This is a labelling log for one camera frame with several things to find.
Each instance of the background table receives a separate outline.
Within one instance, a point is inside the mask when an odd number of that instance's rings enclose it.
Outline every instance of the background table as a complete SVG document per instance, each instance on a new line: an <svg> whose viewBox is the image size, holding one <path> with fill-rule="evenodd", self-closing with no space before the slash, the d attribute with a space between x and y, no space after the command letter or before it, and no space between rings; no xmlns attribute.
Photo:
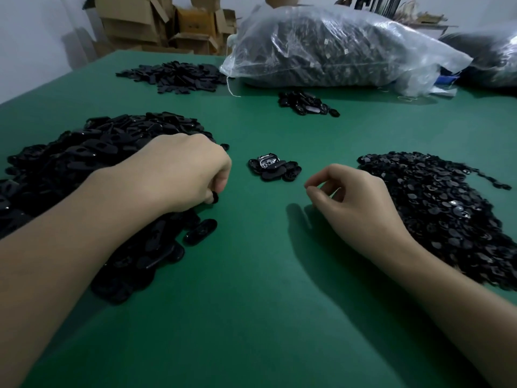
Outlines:
<svg viewBox="0 0 517 388"><path fill-rule="evenodd" d="M34 367L30 387L480 387L485 383L395 283L352 252L302 187L332 162L421 151L482 169L517 187L517 102L461 89L452 99L403 102L376 89L312 89L340 118L300 117L277 91L230 81L235 95L156 93L115 72L189 55L118 51L0 106L0 158L47 143L93 116L164 110L196 117L230 144L232 175L202 218L219 227L153 284L110 306L89 291ZM247 168L273 152L303 167L265 183ZM517 237L515 189L469 183ZM517 303L517 293L495 289Z"/></svg>

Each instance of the white wall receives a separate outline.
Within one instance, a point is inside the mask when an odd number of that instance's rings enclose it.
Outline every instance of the white wall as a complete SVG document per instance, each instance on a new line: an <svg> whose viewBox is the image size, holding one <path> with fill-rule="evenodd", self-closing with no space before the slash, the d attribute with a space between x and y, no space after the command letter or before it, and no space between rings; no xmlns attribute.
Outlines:
<svg viewBox="0 0 517 388"><path fill-rule="evenodd" d="M102 39L95 11L85 0L2 0L0 2L0 103L60 77L95 58L90 38ZM182 7L190 0L173 0ZM300 0L331 5L336 0ZM462 29L517 19L517 0L417 0L419 10L445 13ZM264 0L221 0L245 18Z"/></svg>

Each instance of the pile of small black discs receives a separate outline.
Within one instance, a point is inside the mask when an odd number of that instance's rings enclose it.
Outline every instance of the pile of small black discs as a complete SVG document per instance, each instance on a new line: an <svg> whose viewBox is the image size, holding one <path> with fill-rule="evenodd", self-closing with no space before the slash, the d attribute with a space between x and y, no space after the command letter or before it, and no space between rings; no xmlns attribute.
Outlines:
<svg viewBox="0 0 517 388"><path fill-rule="evenodd" d="M330 114L332 117L339 117L339 111L331 109L329 105L322 103L320 98L313 94L296 90L291 92L279 92L278 104L281 108L291 108L300 116L307 114Z"/></svg>
<svg viewBox="0 0 517 388"><path fill-rule="evenodd" d="M517 244L465 178L477 173L496 188L510 186L464 163L417 152L357 161L359 169L384 180L406 228L424 248L476 282L517 290Z"/></svg>
<svg viewBox="0 0 517 388"><path fill-rule="evenodd" d="M212 64L189 64L172 61L162 65L139 65L116 73L117 77L129 77L135 82L156 84L158 93L189 94L190 91L211 91L217 84L226 84L226 76Z"/></svg>
<svg viewBox="0 0 517 388"><path fill-rule="evenodd" d="M56 141L9 156L12 167L6 173L13 178L0 181L0 238L60 202L94 170L122 162L156 136L176 133L201 133L215 143L195 118L169 112L124 114L90 118L83 129L66 131ZM93 292L114 304L126 301L134 290L149 286L158 266L183 258L184 248L176 238L184 229L188 231L184 243L196 245L216 227L214 219L201 221L194 209L161 216L111 255L92 281Z"/></svg>
<svg viewBox="0 0 517 388"><path fill-rule="evenodd" d="M257 159L250 159L248 166L255 174L259 174L264 181L283 179L286 182L292 182L301 173L298 162L286 162L271 153L262 155Z"/></svg>

